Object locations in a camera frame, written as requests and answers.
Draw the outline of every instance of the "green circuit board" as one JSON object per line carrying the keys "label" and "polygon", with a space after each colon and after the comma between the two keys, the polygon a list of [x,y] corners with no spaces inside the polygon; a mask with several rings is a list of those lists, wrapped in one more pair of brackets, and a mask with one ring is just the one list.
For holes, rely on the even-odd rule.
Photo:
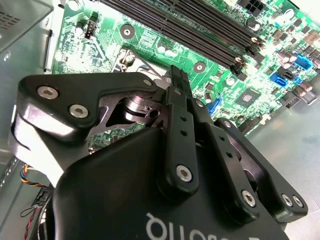
{"label": "green circuit board", "polygon": [[[186,19],[174,9],[165,7],[156,0],[145,1],[179,21],[189,24],[195,31],[215,38],[214,35],[206,32],[205,28]],[[234,2],[232,0],[205,0],[205,2],[246,28],[248,28],[246,21],[253,17],[242,6],[231,4],[230,2]],[[258,63],[251,56],[243,54],[236,47],[225,43],[225,46],[234,52],[242,54],[246,62],[243,73],[247,75],[244,81],[239,80],[229,69],[171,40],[160,32],[132,20],[102,2],[89,0],[84,0],[76,10],[71,9],[68,4],[65,6],[53,73],[112,72],[120,50],[126,48],[134,50],[144,60],[163,69],[175,65],[185,71],[190,80],[193,96],[201,99],[204,103],[205,93],[209,93],[212,100],[217,99],[220,95],[222,102],[212,114],[213,119],[227,118],[239,126],[247,119],[262,115],[269,116],[282,106],[279,99],[297,86],[297,83],[288,81],[286,87],[281,87],[269,79],[281,67],[279,57],[274,50],[274,43],[280,43],[283,52],[290,51],[305,56],[307,48],[312,47],[315,51],[320,48],[320,41],[317,38],[320,27],[287,0],[264,0],[262,2],[264,9],[255,17],[255,20],[260,23],[260,29],[254,33],[261,38],[264,44],[260,51],[264,56],[263,61]],[[271,23],[271,18],[275,14],[281,15],[287,10],[293,10],[293,16],[281,24]],[[76,33],[76,25],[78,22],[87,23],[92,15],[97,16],[96,27],[93,36],[87,39],[84,37],[84,33],[81,35]],[[130,25],[134,28],[134,37],[123,38],[121,33],[123,25]],[[309,28],[309,33],[303,33],[306,27]],[[314,32],[313,40],[315,40],[312,42],[312,46],[310,46],[310,38],[306,39],[311,31]],[[279,35],[285,35],[285,38],[278,38]],[[170,54],[160,52],[159,43],[166,49],[170,49]],[[195,64],[199,62],[205,64],[205,69],[202,72],[195,71]],[[305,82],[317,75],[316,68],[313,66],[304,70],[292,64],[289,70]],[[212,85],[210,90],[207,88],[208,83]],[[245,107],[239,104],[239,97],[248,89],[259,95],[249,107]]]}

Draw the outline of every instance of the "capacitor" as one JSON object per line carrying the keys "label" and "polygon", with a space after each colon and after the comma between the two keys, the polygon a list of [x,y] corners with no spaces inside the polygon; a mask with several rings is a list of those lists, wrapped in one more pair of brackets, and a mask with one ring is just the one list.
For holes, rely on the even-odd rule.
{"label": "capacitor", "polygon": [[306,90],[304,90],[302,87],[300,87],[300,86],[296,86],[295,88],[294,88],[294,91],[300,96],[300,97],[304,97],[306,94],[307,94],[307,92],[306,92]]}
{"label": "capacitor", "polygon": [[166,57],[171,57],[171,55],[172,55],[171,47],[169,47],[169,46],[166,46],[166,47],[165,47],[165,49],[164,49],[164,55],[165,55]]}
{"label": "capacitor", "polygon": [[298,55],[296,53],[291,52],[291,51],[287,51],[285,54],[289,57],[290,63],[293,63],[298,59]]}
{"label": "capacitor", "polygon": [[295,11],[292,8],[290,8],[287,11],[285,11],[283,16],[286,20],[291,20],[295,16]]}
{"label": "capacitor", "polygon": [[273,41],[272,45],[276,51],[280,51],[283,48],[283,45],[279,41]]}
{"label": "capacitor", "polygon": [[158,53],[164,54],[166,52],[165,45],[162,42],[159,42],[156,46],[156,49],[158,50]]}
{"label": "capacitor", "polygon": [[84,23],[81,21],[78,21],[75,25],[75,34],[77,36],[81,36],[84,33]]}
{"label": "capacitor", "polygon": [[258,31],[261,28],[261,24],[253,18],[249,18],[245,24],[253,31]]}
{"label": "capacitor", "polygon": [[312,62],[317,69],[320,69],[320,58],[315,58]]}
{"label": "capacitor", "polygon": [[284,69],[288,69],[292,66],[292,64],[290,62],[280,62],[281,66],[284,68]]}
{"label": "capacitor", "polygon": [[277,55],[280,61],[284,64],[288,63],[290,60],[290,57],[285,52],[280,51],[277,53]]}
{"label": "capacitor", "polygon": [[225,83],[231,87],[236,83],[236,81],[233,78],[228,78],[227,80],[225,80]]}
{"label": "capacitor", "polygon": [[309,83],[303,81],[300,83],[300,87],[302,87],[307,92],[310,92],[313,89],[313,86],[311,86]]}
{"label": "capacitor", "polygon": [[269,23],[276,27],[280,27],[285,23],[285,17],[282,14],[275,13],[270,17]]}
{"label": "capacitor", "polygon": [[206,93],[204,94],[204,99],[205,99],[205,103],[206,103],[206,104],[209,104],[209,103],[212,102],[212,99],[211,99],[211,96],[210,96],[210,93],[209,93],[209,92],[206,92]]}

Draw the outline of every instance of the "black plastic bracket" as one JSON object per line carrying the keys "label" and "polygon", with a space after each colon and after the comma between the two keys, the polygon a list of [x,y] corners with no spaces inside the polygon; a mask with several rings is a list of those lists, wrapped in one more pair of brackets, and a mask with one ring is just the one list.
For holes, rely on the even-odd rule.
{"label": "black plastic bracket", "polygon": [[[250,183],[246,177],[242,166],[239,163],[237,154],[228,140],[227,134],[214,125],[205,105],[196,98],[190,99],[189,112],[195,118],[195,126],[198,135],[204,138],[211,149],[212,161],[218,161],[221,171],[223,171],[224,181],[228,188],[221,196],[224,206],[229,214],[239,223],[245,224],[256,220],[260,215],[260,203],[255,197]],[[243,192],[249,193],[249,205]]]}
{"label": "black plastic bracket", "polygon": [[241,154],[240,163],[255,186],[259,200],[279,223],[290,223],[307,215],[308,206],[303,198],[236,126],[224,118],[214,124],[226,132]]}

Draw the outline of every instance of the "silver screw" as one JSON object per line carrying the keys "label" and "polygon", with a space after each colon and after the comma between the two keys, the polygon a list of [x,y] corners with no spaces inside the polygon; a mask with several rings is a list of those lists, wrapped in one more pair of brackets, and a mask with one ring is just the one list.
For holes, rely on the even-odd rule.
{"label": "silver screw", "polygon": [[293,200],[295,201],[296,204],[298,204],[299,207],[303,208],[304,204],[302,203],[302,201],[297,198],[295,195],[293,195]]}
{"label": "silver screw", "polygon": [[143,82],[144,82],[145,84],[147,84],[148,86],[151,86],[151,85],[152,85],[152,83],[151,83],[149,80],[147,80],[147,79],[143,80]]}
{"label": "silver screw", "polygon": [[241,192],[243,200],[248,204],[250,207],[254,208],[256,206],[256,200],[255,198],[251,195],[250,192],[243,190]]}
{"label": "silver screw", "polygon": [[133,54],[130,54],[130,55],[126,56],[125,62],[127,64],[131,64],[131,63],[133,63],[135,61],[135,59],[136,59],[136,56],[133,55]]}
{"label": "silver screw", "polygon": [[69,108],[69,112],[72,116],[74,116],[77,119],[85,119],[89,115],[88,109],[78,104],[72,105]]}
{"label": "silver screw", "polygon": [[182,95],[182,93],[181,93],[181,91],[179,91],[178,89],[174,89],[174,92],[176,93],[176,94],[178,94],[178,95]]}
{"label": "silver screw", "polygon": [[7,51],[4,55],[3,61],[7,62],[11,57],[11,52]]}
{"label": "silver screw", "polygon": [[192,180],[192,173],[186,166],[178,165],[176,167],[176,174],[184,182],[190,182]]}
{"label": "silver screw", "polygon": [[57,90],[50,86],[41,86],[37,90],[38,94],[43,97],[44,99],[56,99],[59,96]]}
{"label": "silver screw", "polygon": [[231,124],[230,124],[230,122],[228,122],[228,121],[224,121],[223,123],[224,123],[224,125],[225,125],[227,128],[231,128]]}
{"label": "silver screw", "polygon": [[201,107],[201,108],[203,108],[204,107],[204,104],[203,104],[203,102],[202,101],[200,101],[200,100],[196,100],[196,104],[198,104],[198,106],[199,107]]}
{"label": "silver screw", "polygon": [[282,198],[283,198],[285,204],[287,204],[289,207],[293,206],[292,201],[290,200],[290,198],[287,195],[282,194]]}

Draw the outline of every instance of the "dimm slot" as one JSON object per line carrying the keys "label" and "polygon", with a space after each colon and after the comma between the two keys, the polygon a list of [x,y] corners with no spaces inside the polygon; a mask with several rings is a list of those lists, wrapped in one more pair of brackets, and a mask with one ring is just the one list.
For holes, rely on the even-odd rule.
{"label": "dimm slot", "polygon": [[197,42],[199,44],[203,45],[208,50],[217,53],[223,58],[226,58],[234,62],[235,58],[241,57],[240,54],[233,52],[229,48],[221,45],[218,42],[213,41],[212,39],[210,39],[209,37],[206,37],[200,32],[190,29],[190,27],[187,26],[186,24],[179,22],[177,20],[174,20],[173,18],[163,16],[164,14],[161,11],[159,11],[158,9],[156,9],[155,7],[147,3],[141,3],[141,1],[139,0],[120,0],[120,1],[122,1],[123,3],[126,3],[129,6],[132,6],[133,8],[136,8],[138,11],[140,11],[143,14],[147,14],[149,17],[154,18],[160,23],[166,24],[169,28],[173,29],[176,32],[180,32],[181,34],[183,34],[185,37],[189,38],[192,41],[196,37]]}
{"label": "dimm slot", "polygon": [[212,60],[213,62],[227,68],[227,69],[234,69],[233,68],[233,62],[227,60],[227,59],[221,59],[220,57],[216,57],[216,54],[212,51],[207,51],[207,49],[204,49],[201,47],[196,41],[186,41],[184,40],[184,37],[181,36],[181,34],[174,34],[172,30],[167,30],[166,26],[151,19],[147,15],[142,15],[140,12],[137,12],[134,8],[128,7],[127,5],[124,5],[123,3],[119,3],[117,0],[103,0],[104,4],[109,6],[110,8],[113,8],[117,10],[118,12],[128,16],[129,18],[144,24],[145,26],[163,34],[164,36],[186,46],[187,48],[203,55],[204,57]]}
{"label": "dimm slot", "polygon": [[[174,5],[172,1],[168,0],[157,1],[166,5],[167,7],[172,7]],[[241,50],[245,50],[246,47],[250,46],[250,44],[247,41],[242,40],[241,38],[239,38],[239,36],[230,31],[225,31],[224,29],[221,29],[221,26],[213,23],[203,14],[200,15],[199,13],[195,12],[190,6],[184,4],[183,2],[179,2],[178,5],[174,5],[174,10],[189,18],[190,20],[194,21],[195,23],[199,24],[200,26],[206,28],[211,33],[218,36],[221,39],[221,41],[228,41],[230,44],[237,46]]]}
{"label": "dimm slot", "polygon": [[205,13],[208,18],[214,19],[217,24],[221,26],[225,26],[225,28],[231,28],[234,31],[236,31],[239,35],[242,35],[247,40],[250,40],[251,38],[257,38],[258,36],[254,34],[253,32],[249,31],[245,27],[241,26],[238,22],[227,16],[226,14],[220,12],[219,10],[215,9],[213,6],[208,5],[202,0],[185,0],[186,4],[196,5],[198,12]]}

